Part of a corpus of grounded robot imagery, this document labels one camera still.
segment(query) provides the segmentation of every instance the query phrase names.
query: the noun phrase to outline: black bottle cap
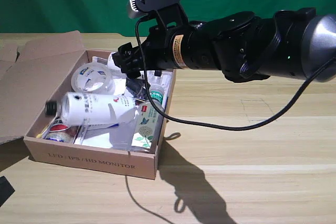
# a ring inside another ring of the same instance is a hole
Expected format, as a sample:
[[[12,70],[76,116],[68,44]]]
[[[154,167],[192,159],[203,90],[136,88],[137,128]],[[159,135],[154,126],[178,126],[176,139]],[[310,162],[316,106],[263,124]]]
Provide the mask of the black bottle cap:
[[[160,77],[162,75],[162,70],[154,71],[154,75]]]
[[[57,102],[56,101],[47,101],[44,109],[45,115],[55,116],[57,113]]]

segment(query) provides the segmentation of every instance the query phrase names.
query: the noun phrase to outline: open box flap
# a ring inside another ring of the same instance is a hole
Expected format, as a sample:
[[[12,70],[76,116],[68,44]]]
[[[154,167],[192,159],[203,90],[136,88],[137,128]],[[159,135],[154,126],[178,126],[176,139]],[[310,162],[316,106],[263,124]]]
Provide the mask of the open box flap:
[[[0,80],[0,144],[24,136],[43,113],[45,102],[55,96],[55,91],[66,78],[69,79],[80,65],[88,61],[84,49],[54,55],[57,53],[55,45],[59,47],[59,52],[83,48],[83,45],[78,45],[77,33],[65,34],[65,40],[62,35],[51,37],[27,43],[29,46],[24,50],[30,53],[24,55],[26,59],[17,60]],[[76,41],[77,46],[71,47],[68,39]],[[59,40],[65,42],[66,50]],[[48,46],[54,48],[42,56]]]
[[[79,31],[51,35],[43,39],[31,40],[20,52],[18,62],[57,56],[84,50]]]
[[[17,45],[15,43],[6,44],[3,48],[0,48],[0,79],[15,63],[16,58]]]

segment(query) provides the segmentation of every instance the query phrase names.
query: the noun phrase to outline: white bottle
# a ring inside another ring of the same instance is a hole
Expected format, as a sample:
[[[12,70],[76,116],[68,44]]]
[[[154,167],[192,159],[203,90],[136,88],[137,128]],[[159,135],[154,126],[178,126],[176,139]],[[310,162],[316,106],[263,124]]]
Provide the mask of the white bottle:
[[[68,126],[127,123],[135,118],[132,97],[67,92],[61,102],[48,101],[46,115],[58,115]]]

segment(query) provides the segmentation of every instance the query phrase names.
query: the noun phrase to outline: plastic package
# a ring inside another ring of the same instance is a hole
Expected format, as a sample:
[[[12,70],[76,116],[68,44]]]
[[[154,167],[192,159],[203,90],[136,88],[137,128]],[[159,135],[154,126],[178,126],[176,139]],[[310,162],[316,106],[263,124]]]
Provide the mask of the plastic package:
[[[104,64],[105,66],[107,66],[108,60],[107,60],[107,59],[100,58],[100,57],[97,57],[97,56],[93,56],[93,57],[92,57],[92,62],[102,63],[102,64]]]
[[[111,69],[112,71],[120,72],[120,68],[117,67],[117,66],[114,64],[113,57],[112,57],[113,54],[114,54],[114,52],[110,53],[110,55],[109,55],[109,59],[108,59],[108,61],[107,61],[107,67],[108,67],[109,69]]]
[[[149,91],[155,105],[162,111],[164,88],[159,84],[152,84]],[[138,113],[130,151],[150,152],[152,141],[157,139],[157,125],[162,116],[149,100],[139,106]]]
[[[71,86],[75,92],[108,94],[113,92],[111,70],[104,64],[91,62],[78,68],[72,75]]]
[[[128,151],[134,127],[135,120],[130,123],[121,123],[118,127],[88,130],[83,140],[76,141],[75,144]]]

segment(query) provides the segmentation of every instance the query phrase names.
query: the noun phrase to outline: black cable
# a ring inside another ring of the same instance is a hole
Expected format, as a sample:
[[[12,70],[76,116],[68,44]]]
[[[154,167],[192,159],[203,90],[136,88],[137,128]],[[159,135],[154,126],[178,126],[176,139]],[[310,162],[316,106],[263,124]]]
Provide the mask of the black cable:
[[[133,200],[133,202],[134,202],[138,207],[140,207],[142,210],[144,210],[144,211],[146,211],[146,212],[148,212],[148,213],[150,213],[150,214],[152,214],[152,215],[157,216],[158,218],[160,218],[160,219],[166,221],[166,222],[169,223],[169,224],[175,224],[175,223],[171,222],[170,220],[164,218],[163,216],[157,214],[156,212],[152,212],[151,210],[148,210],[148,209],[144,208],[143,206],[141,206],[141,205],[136,201],[136,199],[133,197],[133,195],[132,195],[132,193],[131,193],[130,186],[129,186],[129,184],[128,184],[127,176],[125,176],[125,183],[126,183],[126,188],[127,188],[127,192],[128,192],[128,194],[130,195],[131,199]]]
[[[301,87],[298,89],[298,91],[295,93],[295,95],[293,96],[293,98],[288,102],[288,104],[282,109],[280,110],[278,113],[276,113],[275,115],[273,115],[272,117],[260,122],[260,123],[256,123],[253,125],[249,125],[249,126],[241,126],[241,127],[231,127],[231,126],[223,126],[223,125],[217,125],[217,124],[210,124],[210,123],[203,123],[203,122],[194,122],[194,121],[188,121],[188,120],[182,120],[182,119],[178,119],[178,118],[174,118],[172,116],[167,115],[166,113],[164,113],[163,111],[161,111],[153,102],[151,96],[150,96],[150,92],[149,92],[149,85],[148,85],[148,77],[147,77],[147,69],[146,69],[146,60],[145,60],[145,55],[141,46],[141,41],[140,41],[140,36],[139,36],[139,24],[141,22],[144,22],[147,20],[147,17],[142,17],[140,18],[135,25],[135,36],[136,36],[136,40],[138,42],[138,46],[140,48],[140,52],[141,52],[141,57],[143,60],[143,71],[144,71],[144,78],[145,78],[145,87],[146,87],[146,93],[148,96],[148,100],[150,101],[150,103],[152,104],[152,106],[155,108],[155,110],[157,110],[157,112],[162,115],[164,118],[167,118],[171,121],[177,122],[177,123],[183,123],[183,124],[190,124],[190,125],[196,125],[196,126],[202,126],[202,127],[208,127],[208,128],[214,128],[214,129],[219,129],[219,130],[226,130],[226,131],[248,131],[248,130],[253,130],[259,127],[262,127],[266,124],[269,124],[273,121],[275,121],[276,119],[278,119],[279,117],[281,117],[283,114],[285,114],[294,104],[295,102],[299,99],[299,97],[302,95],[302,93],[304,92],[304,90],[307,88],[307,86],[321,73],[323,72],[326,68],[328,68],[329,66],[331,66],[333,63],[336,62],[336,57],[331,58],[330,60],[328,60],[325,64],[323,64],[318,70],[316,70],[307,80],[304,81],[304,83],[301,85]]]

